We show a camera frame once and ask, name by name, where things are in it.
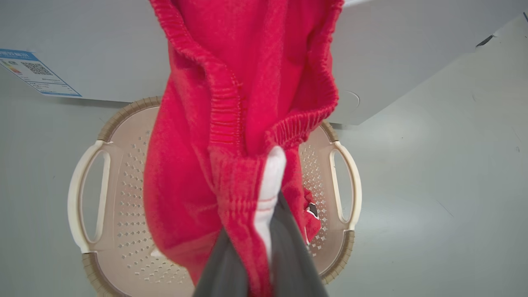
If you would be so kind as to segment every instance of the gray floor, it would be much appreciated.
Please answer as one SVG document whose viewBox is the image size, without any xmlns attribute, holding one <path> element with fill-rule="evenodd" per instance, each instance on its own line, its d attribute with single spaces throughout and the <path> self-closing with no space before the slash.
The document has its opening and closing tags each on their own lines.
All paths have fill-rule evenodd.
<svg viewBox="0 0 528 297">
<path fill-rule="evenodd" d="M 331 296 L 528 295 L 528 24 L 517 19 L 360 126 L 339 127 L 363 212 Z M 93 296 L 67 221 L 73 169 L 122 104 L 0 71 L 1 296 Z"/>
</svg>

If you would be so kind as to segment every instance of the clothing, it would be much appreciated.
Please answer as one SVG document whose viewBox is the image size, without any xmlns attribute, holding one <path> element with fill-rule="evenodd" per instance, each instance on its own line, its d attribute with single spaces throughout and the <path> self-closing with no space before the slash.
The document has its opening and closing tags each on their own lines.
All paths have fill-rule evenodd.
<svg viewBox="0 0 528 297">
<path fill-rule="evenodd" d="M 153 240 L 197 283 L 223 227 L 252 294 L 269 296 L 267 250 L 254 225 L 262 178 L 281 147 L 281 190 L 311 239 L 317 224 L 307 224 L 298 146 L 337 104 L 329 46 L 343 1 L 151 3 L 171 66 L 144 173 Z"/>
</svg>

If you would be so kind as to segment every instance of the brown woven rim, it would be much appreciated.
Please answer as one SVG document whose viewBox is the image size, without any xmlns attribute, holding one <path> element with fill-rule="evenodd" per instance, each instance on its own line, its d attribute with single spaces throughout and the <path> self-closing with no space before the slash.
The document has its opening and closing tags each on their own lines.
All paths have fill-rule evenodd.
<svg viewBox="0 0 528 297">
<path fill-rule="evenodd" d="M 105 142 L 109 142 L 116 129 L 126 121 L 132 115 L 152 107 L 158 107 L 161 104 L 161 97 L 148 97 L 123 107 L 110 119 L 104 127 L 101 129 L 97 139 Z M 338 141 L 337 133 L 332 128 L 330 123 L 323 120 L 321 128 L 328 136 L 330 142 Z M 336 257 L 334 263 L 319 276 L 324 284 L 330 283 L 335 279 L 339 273 L 344 269 L 350 254 L 352 252 L 352 246 L 354 245 L 354 231 L 348 230 L 344 232 L 343 245 L 341 247 L 339 255 Z M 125 296 L 117 288 L 111 285 L 106 277 L 101 273 L 99 264 L 97 263 L 97 253 L 82 254 L 82 262 L 84 264 L 84 271 L 90 283 L 97 291 L 97 296 Z"/>
</svg>

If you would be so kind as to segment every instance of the blue and white sticker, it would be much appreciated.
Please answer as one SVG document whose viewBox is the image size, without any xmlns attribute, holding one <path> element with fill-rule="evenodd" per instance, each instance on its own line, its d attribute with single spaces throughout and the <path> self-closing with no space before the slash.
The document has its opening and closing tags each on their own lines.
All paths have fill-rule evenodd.
<svg viewBox="0 0 528 297">
<path fill-rule="evenodd" d="M 81 97 L 30 52 L 0 49 L 0 64 L 45 96 Z"/>
</svg>

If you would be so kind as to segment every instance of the laundry basket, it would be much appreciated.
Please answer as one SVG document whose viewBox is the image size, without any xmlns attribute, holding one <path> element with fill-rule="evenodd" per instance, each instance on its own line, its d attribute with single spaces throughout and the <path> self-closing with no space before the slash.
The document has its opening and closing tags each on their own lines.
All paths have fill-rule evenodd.
<svg viewBox="0 0 528 297">
<path fill-rule="evenodd" d="M 161 98 L 150 97 L 122 108 L 99 133 L 77 164 L 68 192 L 68 220 L 80 247 L 84 270 L 98 296 L 191 296 L 185 268 L 154 246 L 143 208 L 143 170 L 148 141 Z M 312 192 L 322 228 L 308 248 L 324 283 L 343 270 L 352 251 L 361 211 L 357 167 L 323 122 L 299 148 L 304 186 Z M 334 154 L 342 154 L 352 184 L 351 213 L 344 219 L 337 188 Z M 96 236 L 91 241 L 82 217 L 82 189 L 94 159 L 102 154 L 103 182 Z"/>
</svg>

